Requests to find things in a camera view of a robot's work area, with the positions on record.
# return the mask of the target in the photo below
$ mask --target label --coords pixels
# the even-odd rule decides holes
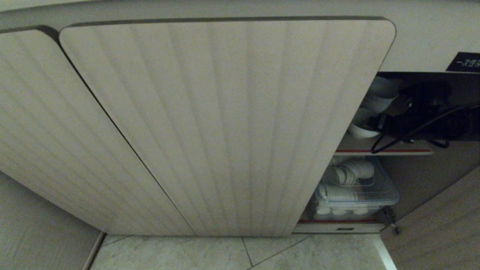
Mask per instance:
[[[459,52],[446,71],[480,73],[480,53]]]

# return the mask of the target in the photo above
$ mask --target tile floor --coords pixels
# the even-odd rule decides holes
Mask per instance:
[[[290,237],[107,235],[93,270],[396,270],[377,234]]]

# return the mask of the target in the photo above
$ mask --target white bowl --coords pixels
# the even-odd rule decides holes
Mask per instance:
[[[398,87],[392,81],[375,77],[360,107],[371,109],[376,113],[386,110],[398,97]]]
[[[367,126],[368,119],[370,117],[375,117],[377,114],[369,109],[359,108],[355,116],[353,117],[352,123],[348,126],[348,132],[356,138],[372,138],[380,133],[374,131],[372,128]]]

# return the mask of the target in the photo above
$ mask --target clear plastic box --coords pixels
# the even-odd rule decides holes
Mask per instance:
[[[372,178],[359,179],[351,187],[320,182],[312,196],[310,218],[321,221],[364,220],[399,200],[392,181],[375,157],[366,157],[374,168]]]

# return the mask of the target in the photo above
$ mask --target white cabinet door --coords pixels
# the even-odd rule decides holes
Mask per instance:
[[[480,167],[381,232],[396,267],[480,269]]]
[[[60,42],[200,235],[287,235],[395,36],[386,20],[83,25]]]
[[[193,234],[58,44],[0,34],[0,170],[107,233]]]

